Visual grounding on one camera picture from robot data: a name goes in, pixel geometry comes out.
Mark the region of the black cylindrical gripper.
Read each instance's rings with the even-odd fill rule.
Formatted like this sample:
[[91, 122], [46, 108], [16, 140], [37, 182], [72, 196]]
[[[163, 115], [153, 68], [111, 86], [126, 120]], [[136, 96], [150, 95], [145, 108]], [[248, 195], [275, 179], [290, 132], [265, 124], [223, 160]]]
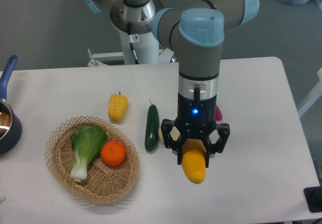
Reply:
[[[230, 126], [227, 123], [217, 123], [215, 120], [217, 96], [202, 98], [199, 91], [191, 92], [189, 97], [178, 94], [178, 111], [175, 120], [164, 119], [161, 131], [165, 147], [177, 153], [177, 163], [182, 163], [182, 147], [187, 139], [199, 139], [205, 147], [205, 166], [209, 167], [210, 156], [222, 153], [230, 135]], [[171, 136], [171, 131], [179, 131], [177, 140]], [[219, 138], [212, 143], [210, 135], [217, 131]]]

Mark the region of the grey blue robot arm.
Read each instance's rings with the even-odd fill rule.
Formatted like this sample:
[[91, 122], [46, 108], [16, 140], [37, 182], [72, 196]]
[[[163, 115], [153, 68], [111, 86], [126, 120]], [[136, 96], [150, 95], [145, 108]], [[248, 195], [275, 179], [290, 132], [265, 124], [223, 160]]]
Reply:
[[166, 148], [183, 157], [188, 139], [205, 147], [205, 159], [221, 153], [229, 125], [215, 120], [221, 49], [225, 30], [253, 19], [259, 0], [200, 0], [183, 10], [159, 0], [86, 0], [93, 12], [108, 12], [118, 30], [126, 64], [158, 63], [159, 47], [179, 58], [178, 111], [164, 119]]

